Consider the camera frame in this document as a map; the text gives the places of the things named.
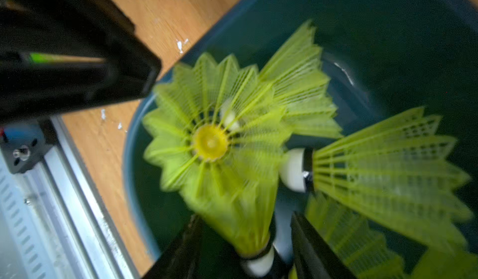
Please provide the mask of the yellow shuttlecock four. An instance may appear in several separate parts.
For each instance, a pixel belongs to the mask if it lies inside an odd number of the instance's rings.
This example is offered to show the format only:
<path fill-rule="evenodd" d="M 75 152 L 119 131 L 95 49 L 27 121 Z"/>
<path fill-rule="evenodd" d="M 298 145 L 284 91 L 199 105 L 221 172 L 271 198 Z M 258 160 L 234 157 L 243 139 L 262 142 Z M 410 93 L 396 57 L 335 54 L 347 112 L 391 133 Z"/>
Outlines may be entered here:
<path fill-rule="evenodd" d="M 407 279 L 403 258 L 368 219 L 323 194 L 310 196 L 306 219 L 358 279 Z"/>

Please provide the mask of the yellow shuttlecock three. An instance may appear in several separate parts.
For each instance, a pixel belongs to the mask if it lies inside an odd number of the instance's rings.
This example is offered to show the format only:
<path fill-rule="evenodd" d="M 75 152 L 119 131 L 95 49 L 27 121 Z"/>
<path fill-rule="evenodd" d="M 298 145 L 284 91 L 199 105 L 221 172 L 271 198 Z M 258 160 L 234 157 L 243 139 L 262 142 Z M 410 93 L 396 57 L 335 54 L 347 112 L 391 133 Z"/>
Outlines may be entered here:
<path fill-rule="evenodd" d="M 478 255 L 464 250 L 444 253 L 428 249 L 415 265 L 411 279 L 477 279 Z"/>

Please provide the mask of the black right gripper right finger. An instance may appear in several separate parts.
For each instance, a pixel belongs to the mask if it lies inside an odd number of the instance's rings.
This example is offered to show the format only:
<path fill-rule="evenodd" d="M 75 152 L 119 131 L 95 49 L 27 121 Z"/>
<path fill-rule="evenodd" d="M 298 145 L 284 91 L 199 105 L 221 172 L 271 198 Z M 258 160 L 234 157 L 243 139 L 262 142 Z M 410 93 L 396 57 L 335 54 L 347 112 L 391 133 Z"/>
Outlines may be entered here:
<path fill-rule="evenodd" d="M 298 279 L 354 279 L 356 277 L 302 213 L 294 212 L 291 217 L 291 238 Z"/>

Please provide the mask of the yellow shuttlecock two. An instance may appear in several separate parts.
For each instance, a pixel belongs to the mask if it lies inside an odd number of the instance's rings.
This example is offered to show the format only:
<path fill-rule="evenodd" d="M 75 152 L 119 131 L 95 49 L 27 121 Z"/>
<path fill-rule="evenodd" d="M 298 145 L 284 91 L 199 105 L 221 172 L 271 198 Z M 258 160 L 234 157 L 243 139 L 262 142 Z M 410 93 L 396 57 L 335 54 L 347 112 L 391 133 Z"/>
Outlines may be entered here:
<path fill-rule="evenodd" d="M 322 47 L 314 41 L 309 19 L 284 42 L 259 73 L 271 83 L 275 103 L 284 106 L 282 121 L 295 135 L 340 139 L 337 106 L 327 92 L 331 81 L 322 70 Z"/>

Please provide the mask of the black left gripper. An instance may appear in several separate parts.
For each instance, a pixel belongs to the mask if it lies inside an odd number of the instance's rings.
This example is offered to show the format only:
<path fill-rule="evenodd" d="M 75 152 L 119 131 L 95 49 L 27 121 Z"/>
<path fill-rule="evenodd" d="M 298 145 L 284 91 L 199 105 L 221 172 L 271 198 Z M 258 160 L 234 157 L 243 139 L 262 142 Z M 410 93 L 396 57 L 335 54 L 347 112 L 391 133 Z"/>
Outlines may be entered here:
<path fill-rule="evenodd" d="M 162 62 L 112 0 L 1 0 L 1 123 L 147 96 Z"/>

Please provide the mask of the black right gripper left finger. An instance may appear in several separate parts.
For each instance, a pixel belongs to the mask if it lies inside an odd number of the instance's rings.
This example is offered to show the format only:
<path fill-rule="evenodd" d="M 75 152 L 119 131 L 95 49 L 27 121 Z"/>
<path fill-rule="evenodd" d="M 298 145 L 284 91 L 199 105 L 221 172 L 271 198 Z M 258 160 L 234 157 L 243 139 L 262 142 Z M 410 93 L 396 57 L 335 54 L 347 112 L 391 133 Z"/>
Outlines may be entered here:
<path fill-rule="evenodd" d="M 196 214 L 142 276 L 144 279 L 285 279 L 288 265 L 272 244 L 252 259 L 218 248 L 203 237 L 204 221 Z"/>

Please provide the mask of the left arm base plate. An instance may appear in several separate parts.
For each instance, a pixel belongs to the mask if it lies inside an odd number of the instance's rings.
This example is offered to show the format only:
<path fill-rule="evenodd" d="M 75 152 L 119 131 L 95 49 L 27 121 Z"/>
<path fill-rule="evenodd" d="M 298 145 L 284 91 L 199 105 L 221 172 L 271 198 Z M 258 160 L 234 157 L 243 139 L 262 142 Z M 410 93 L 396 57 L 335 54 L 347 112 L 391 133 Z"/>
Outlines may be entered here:
<path fill-rule="evenodd" d="M 49 118 L 1 127 L 1 157 L 12 174 L 32 169 L 57 142 Z"/>

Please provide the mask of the yellow shuttlecock one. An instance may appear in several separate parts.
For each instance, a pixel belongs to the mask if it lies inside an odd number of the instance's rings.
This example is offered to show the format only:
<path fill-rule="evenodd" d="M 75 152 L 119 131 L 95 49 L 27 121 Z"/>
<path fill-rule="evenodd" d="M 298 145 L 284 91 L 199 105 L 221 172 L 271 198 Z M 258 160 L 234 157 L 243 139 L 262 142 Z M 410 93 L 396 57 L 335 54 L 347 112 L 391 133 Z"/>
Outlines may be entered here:
<path fill-rule="evenodd" d="M 415 107 L 323 148 L 294 148 L 281 182 L 317 193 L 421 244 L 465 249 L 458 224 L 473 218 L 456 191 L 471 177 L 449 162 L 457 139 L 440 134 L 443 117 Z"/>

